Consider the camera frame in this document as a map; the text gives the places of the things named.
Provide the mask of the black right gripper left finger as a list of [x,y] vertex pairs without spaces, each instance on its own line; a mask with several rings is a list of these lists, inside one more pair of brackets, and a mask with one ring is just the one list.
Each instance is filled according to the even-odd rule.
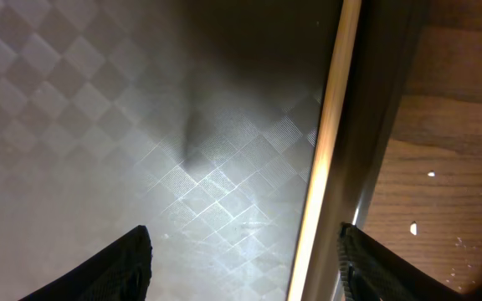
[[151,260],[149,232],[140,225],[20,301],[145,301]]

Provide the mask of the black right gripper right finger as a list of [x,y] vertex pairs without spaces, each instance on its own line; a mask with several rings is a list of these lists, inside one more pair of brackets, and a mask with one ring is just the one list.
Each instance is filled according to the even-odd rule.
[[350,223],[341,224],[337,252],[346,301],[464,299]]

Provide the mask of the wooden chopstick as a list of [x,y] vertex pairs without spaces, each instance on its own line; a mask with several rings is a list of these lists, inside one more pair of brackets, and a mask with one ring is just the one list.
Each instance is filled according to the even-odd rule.
[[362,0],[345,0],[341,7],[287,301],[301,301],[305,291],[346,94],[361,6]]

